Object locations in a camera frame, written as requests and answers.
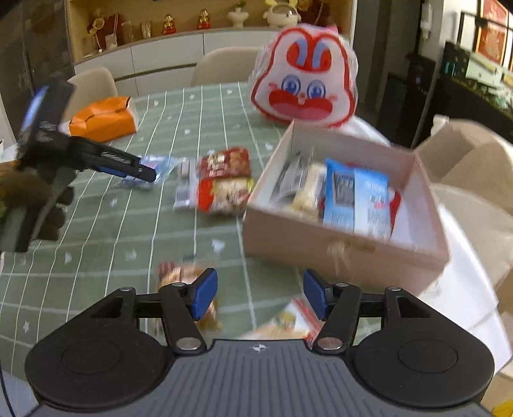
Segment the orange tissue box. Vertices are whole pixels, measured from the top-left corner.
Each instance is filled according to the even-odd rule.
[[[69,132],[106,142],[137,132],[139,117],[130,97],[109,97],[90,104],[71,119]]]

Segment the gold figurine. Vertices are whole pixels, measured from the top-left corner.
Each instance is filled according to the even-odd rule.
[[[162,29],[162,34],[171,35],[172,33],[176,33],[176,28],[174,27],[174,19],[170,14],[166,14],[164,17],[164,28]]]
[[[198,29],[210,29],[210,14],[207,9],[203,9],[198,17]]]

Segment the red rabbit face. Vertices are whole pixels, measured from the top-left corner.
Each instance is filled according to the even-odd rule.
[[[251,99],[275,119],[340,126],[355,109],[347,52],[340,39],[329,30],[309,26],[284,30]]]

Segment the rabbit face bag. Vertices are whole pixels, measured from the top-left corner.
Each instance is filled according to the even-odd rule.
[[[356,109],[358,62],[332,29],[286,28],[265,46],[250,78],[250,99],[265,116],[339,127]]]

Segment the red poster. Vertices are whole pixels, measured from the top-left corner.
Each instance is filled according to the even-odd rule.
[[[508,11],[498,0],[481,0],[481,16],[494,22],[508,24]],[[506,29],[488,24],[486,29],[478,28],[476,52],[502,65],[506,51]]]

